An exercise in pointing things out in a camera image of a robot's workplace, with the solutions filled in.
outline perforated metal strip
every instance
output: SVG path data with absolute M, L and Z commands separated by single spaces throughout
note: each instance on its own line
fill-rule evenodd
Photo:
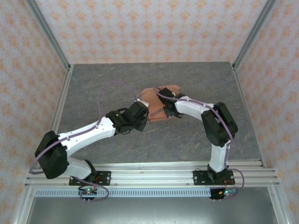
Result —
M 136 189 L 110 189 L 109 197 L 207 197 L 211 196 L 209 188 L 136 188 Z M 74 188 L 37 188 L 35 197 L 78 197 L 80 191 Z M 107 193 L 99 189 L 97 194 L 85 194 L 86 197 L 102 197 Z

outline black mounting plate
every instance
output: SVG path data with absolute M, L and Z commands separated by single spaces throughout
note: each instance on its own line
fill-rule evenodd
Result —
M 231 181 L 235 184 L 235 179 L 233 171 L 225 170 L 221 178 L 216 180 L 211 180 L 208 176 L 207 170 L 194 170 L 193 171 L 193 181 L 194 185 L 225 185 L 225 180 Z
M 111 171 L 97 171 L 95 179 L 97 179 L 97 180 L 94 180 L 92 183 L 99 184 L 102 186 L 109 186 L 110 181 L 111 181 Z M 69 185 L 70 186 L 86 186 L 88 184 L 84 184 L 71 176 Z

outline orange object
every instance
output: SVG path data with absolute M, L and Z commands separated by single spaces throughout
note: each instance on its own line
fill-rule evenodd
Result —
M 167 88 L 171 92 L 174 92 L 175 95 L 178 95 L 179 87 L 177 85 L 166 85 L 166 86 L 159 86 L 160 89 Z M 154 88 L 147 88 L 141 92 L 141 100 L 149 103 L 149 120 L 150 121 L 160 121 L 168 119 L 166 114 L 164 113 L 163 107 L 165 106 L 159 100 Z

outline patterned wallpaper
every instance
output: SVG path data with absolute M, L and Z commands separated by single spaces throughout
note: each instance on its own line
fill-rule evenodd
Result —
M 299 4 L 279 0 L 238 71 L 251 120 L 269 167 L 299 220 Z
M 37 0 L 70 63 L 231 61 L 266 0 Z
M 0 1 L 0 223 L 10 224 L 65 70 L 24 0 Z

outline gray marble surface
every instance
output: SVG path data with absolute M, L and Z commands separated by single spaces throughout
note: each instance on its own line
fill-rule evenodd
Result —
M 178 85 L 180 92 L 206 103 L 221 101 L 233 115 L 239 131 L 229 160 L 260 159 L 261 155 L 229 62 L 214 63 L 120 63 L 76 64 L 71 77 L 59 133 L 95 122 L 98 93 L 109 82 L 119 80 L 135 90 L 138 97 L 145 88 Z M 104 90 L 103 115 L 129 107 L 132 94 L 121 84 Z M 72 157 L 92 163 L 208 161 L 211 143 L 199 120 L 184 115 L 181 119 L 148 122 L 144 131 L 116 135 L 97 141 Z

